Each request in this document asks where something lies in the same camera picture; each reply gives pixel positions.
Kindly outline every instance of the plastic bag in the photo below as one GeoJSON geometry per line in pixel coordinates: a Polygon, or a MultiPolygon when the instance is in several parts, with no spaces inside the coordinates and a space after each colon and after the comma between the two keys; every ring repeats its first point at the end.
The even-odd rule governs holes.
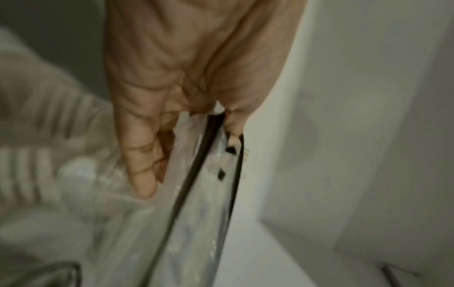
{"type": "Polygon", "coordinates": [[[0,43],[0,258],[8,250],[30,262],[0,272],[0,287],[210,286],[241,161],[240,146],[226,150],[223,117],[181,118],[164,182],[140,200],[110,104],[6,38],[15,41],[0,43]]]}

